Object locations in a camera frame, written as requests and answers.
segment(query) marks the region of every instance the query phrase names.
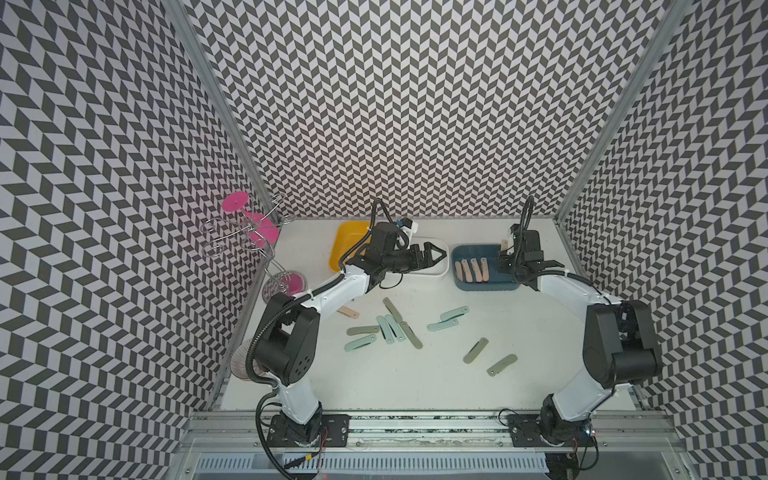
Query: green plastic piece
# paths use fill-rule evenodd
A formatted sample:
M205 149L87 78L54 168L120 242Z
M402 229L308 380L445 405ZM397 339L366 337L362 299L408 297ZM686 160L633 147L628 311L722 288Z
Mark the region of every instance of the green plastic piece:
M475 346L469 350L469 353L464 355L464 363L472 363L472 360L476 359L477 356L480 355L480 352L482 352L486 345L488 345L488 339L482 337L480 340L478 340Z
M352 335L362 335L362 334L369 334L369 333L378 333L381 329L376 325L368 325L368 326L354 326L352 328L346 329L346 334L349 336Z
M518 361L518 356L514 353L511 355L507 355L503 359L499 360L498 362L494 363L491 368L488 369L488 374L490 376L496 376L499 372L501 372L503 369L510 366L512 363L515 363Z
M400 312L395 308L395 304L387 297L384 297L384 306L389 310L392 316L395 317L397 323L402 323L402 315L400 315Z
M408 337L408 340L411 341L414 347L416 347L417 350L421 349L424 344L421 340L416 336L416 334L411 329L411 326L408 324L408 322L400 323L400 326L402 327L403 333Z

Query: black cable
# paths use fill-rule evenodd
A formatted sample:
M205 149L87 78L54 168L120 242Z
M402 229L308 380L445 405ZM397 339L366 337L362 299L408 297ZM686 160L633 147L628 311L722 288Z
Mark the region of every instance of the black cable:
M605 397L604 399L602 399L602 400L600 401L600 403L598 403L597 405L595 405L595 406L594 406L594 408L593 408L592 410L590 410L590 411L589 411L589 414L590 414L590 415L592 415L592 412L594 412L595 410L597 410L599 406L601 406L601 405L603 405L604 403L606 403L606 401L607 401L607 400L608 400L610 397L614 396L614 394L616 393L616 375L617 375L617 372L616 372L616 366L614 365L612 369L613 369L613 371L614 371L614 381L613 381L613 382L611 382L611 384L613 385L613 386L611 387L611 394L610 394L609 396Z
M395 283L395 284L394 284L394 285L392 285L392 286L382 286L382 284L380 283L380 284L379 284L379 288L380 288L380 289L382 289L382 290L389 290L390 288L395 288L396 286L398 286L398 285L400 284L400 282L402 282L402 278L403 278L404 276L405 276L405 275L403 275L402 273L400 273L400 280L398 280L398 281L397 281L397 283Z
M528 198L525 199L525 203L523 204L522 212L520 213L520 224L518 225L518 229L515 230L515 256L512 259L512 267L517 269L518 268L518 260L520 258L520 252L523 250L523 242L525 241L525 231L528 229L528 225L531 224L531 217L533 216L533 209L534 205L536 203L536 200L533 198L533 195L529 195Z
M505 427L509 427L509 424L502 422L502 413L504 413L504 412L512 412L515 415L520 415L519 413L517 413L513 409L506 409L506 408L504 408L504 409L499 410L498 413L496 414L496 419L498 420L499 423L501 423Z
M339 257L339 262L338 262L339 271L346 271L344 260L346 260L347 257L349 257L349 255L352 254L352 252L355 252L356 250L358 250L366 242L366 240L368 240L369 237L371 236L371 230L373 230L373 227L376 225L376 212L379 209L379 205L381 205L381 208L384 211L384 217L386 217L387 221L390 223L395 223L392 220L392 217L389 215L389 210L387 210L387 207L384 204L384 202L380 198L375 198L371 203L371 217L370 217L371 222L370 222L370 225L368 226L368 231L366 232L365 236L363 236L363 238L361 238L360 240L358 240L357 243L352 245L352 248L347 250L346 253L344 253L341 257ZM406 248L408 246L408 237L405 237L405 239L403 240L405 241L405 246L402 248Z
M587 448L589 445L584 447L584 454L581 456L581 462L579 462L578 469L583 472L585 470L591 470L593 469L597 464L598 460L600 460L600 449L598 448L598 440L595 437L592 437L592 441L594 442L594 462L592 462L592 465L589 465L588 467L582 467L584 464L584 457L587 456Z
M534 278L539 278L540 276L544 275L560 275L560 276L566 276L567 278L572 278L574 280L577 280L579 282L582 282L588 286L591 286L594 288L594 291L598 293L598 295L602 296L605 300L607 305L613 305L611 301L608 299L608 297L605 296L605 293L601 292L600 289L598 289L592 280L589 280L585 276L577 275L576 273L568 272L568 275L565 274L564 270L542 270L540 272L532 273L531 275L525 277L520 283L527 283L533 280Z
M283 406L283 404L282 404L282 403L278 403L278 402L270 402L270 403L265 403L265 404L264 404L264 406L265 406L265 407L267 407L267 406L270 406L270 405L275 405L275 406L279 406L279 407L282 407L282 406ZM261 417L260 417L260 416L257 416L256 418L257 418L257 419L259 419L259 422L261 422L261 425L264 425L264 426L265 426L265 427L267 427L267 428L269 428L269 427L270 427L270 424L268 424L268 423L264 423L264 421L261 419Z
M402 241L402 245L399 242L395 242L395 245L399 250L405 250L408 248L409 241L408 241L408 234L401 229L397 229L397 240Z
M312 291L312 295L309 295L309 294L302 295L286 303L285 305L280 307L280 309L277 310L277 312L275 312L274 315L272 315L272 318L270 318L266 323L264 323L264 326L259 329L257 334L253 336L253 340L250 341L250 345L248 346L248 353L246 353L245 355L245 373L248 375L248 379L251 382L267 383L271 385L272 388L277 387L277 381L275 379L258 376L256 372L253 371L253 357L256 354L256 347L259 345L259 342L261 341L261 337L264 336L264 333L272 325L274 325L274 323L278 319L280 319L283 315L288 313L293 307L306 302L307 300L311 299L313 296L318 296L321 293L327 291L328 289L335 287L342 280L344 280L344 273L341 273L335 279L331 280L325 285L317 287L315 290Z
M261 418L261 409L264 407L264 402L274 398L277 396L277 392L275 392L275 389L273 389L271 392L267 393L265 396L261 397L261 400L259 400L259 403L256 405L256 418ZM290 473L286 469L283 468L283 466L277 461L277 458L275 458L275 455L272 455L272 450L270 450L270 446L266 443L266 439L264 438L264 432L261 429L261 422L256 423L256 433L259 434L259 441L261 442L261 445L264 447L264 453L266 453L266 457L270 460L270 463L274 465L274 467L277 469L280 474L288 478L288 480L296 480L295 477L291 476Z

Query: metal frame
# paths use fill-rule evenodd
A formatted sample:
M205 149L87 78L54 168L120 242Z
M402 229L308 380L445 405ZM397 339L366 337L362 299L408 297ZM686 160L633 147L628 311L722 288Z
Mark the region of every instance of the metal frame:
M584 165L582 165L576 179L571 184L571 188L565 194L563 203L560 204L554 216L557 222L561 222L566 218L573 209L576 201L589 183L592 174L597 170L600 161L608 149L608 145L613 141L619 128L624 123L627 113L629 113L630 108L643 90L646 81L656 70L656 65L672 40L674 32L683 22L685 14L689 12L693 4L694 0L671 1L670 7L664 13L664 18L661 19L653 38L648 42L648 46L643 51L637 67L632 72L627 86L621 92L616 107L608 115L608 119L605 121L605 125L600 131L597 141L594 142L587 159L584 161Z
M537 414L534 410L520 413ZM347 411L350 415L346 448L328 452L571 452L572 447L514 447L498 411ZM269 422L276 411L266 411ZM662 452L668 465L687 470L679 454L685 452L667 413L652 411L596 411L592 416L602 452ZM272 449L275 453L305 449ZM254 411L200 412L187 424L166 478L192 478L203 453L261 453Z
M263 264L262 261L259 261L258 271L253 278L253 284L248 291L243 308L240 310L240 315L237 316L235 330L232 332L230 341L227 344L227 349L224 351L224 357L221 360L221 366L216 373L214 386L211 387L208 400L203 407L203 411L205 412L214 410L222 396L222 387L230 378L230 360L232 360L232 355L234 355L235 350L243 342L243 337L245 337L248 323L250 323L250 317L253 315L253 308L256 306L256 302L261 293L261 284L264 281L266 268L267 265Z
M574 248L573 243L571 243L571 236L568 235L568 231L563 228L563 226L560 225L556 220L554 221L554 229L560 236L560 241L563 243L563 247L565 247L565 253L567 253L568 258L571 259L571 263L574 266L576 274L581 275L584 278L589 278L587 269L584 268L584 265L581 263L581 259L578 257L578 253L576 253L576 249Z
M194 73L197 74L200 83L208 93L210 103L213 105L219 119L221 119L221 124L223 125L224 130L229 135L232 146L237 152L237 157L240 159L240 164L243 166L246 175L250 178L253 182L253 186L256 188L256 195L259 197L259 202L265 212L272 210L273 205L270 201L269 191L267 190L261 175L259 175L256 161L250 154L250 150L237 125L237 121L230 109L227 98L221 91L219 82L214 77L207 56L205 55L205 52L203 52L203 48L200 46L200 42L197 39L197 34L192 29L183 1L184 0L161 0L165 7L165 14L176 30L176 36L184 47L187 57L189 57L192 62ZM276 222L277 220L275 215L270 216L270 219L273 222Z
M673 480L700 480L698 471L686 452L662 452L661 457Z

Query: white table surface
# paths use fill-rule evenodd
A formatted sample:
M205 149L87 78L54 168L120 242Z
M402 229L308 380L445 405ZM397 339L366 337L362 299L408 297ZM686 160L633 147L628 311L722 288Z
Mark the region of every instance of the white table surface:
M298 270L315 286L334 275L328 267L336 229L344 220L297 220L286 225L277 242L277 260ZM514 220L420 220L417 237L434 237L452 249L463 243L500 243ZM554 223L533 219L546 259L572 267ZM382 282L394 284L399 275ZM387 345L381 334L372 345L344 351L360 336L346 335L351 326L376 325L386 315L387 296L424 343L417 350L410 341ZM468 306L459 325L429 332L428 323L440 313ZM522 286L501 292L465 292L454 284L452 272L441 279L406 275L391 290L375 288L347 304L360 313L351 319L334 313L319 327L315 361L309 379L325 410L476 410L538 409L544 397L558 391L581 367L583 319L576 318L555 299ZM261 295L247 328L246 340L256 332L265 304ZM489 344L470 364L464 355L481 338ZM486 369L514 353L518 361L491 377ZM222 410L254 409L268 387L232 376L222 398ZM617 392L601 409L634 410L627 392Z

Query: black and white pattern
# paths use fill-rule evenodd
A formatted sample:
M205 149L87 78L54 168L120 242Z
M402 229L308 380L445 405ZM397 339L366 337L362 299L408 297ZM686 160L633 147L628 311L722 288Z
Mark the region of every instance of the black and white pattern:
M762 1L678 28L566 225L601 285L652 305L674 414L704 478L768 478L768 164Z
M552 214L668 0L185 0L300 216Z
M0 14L0 476L161 478L257 268L197 226L250 184L156 0Z

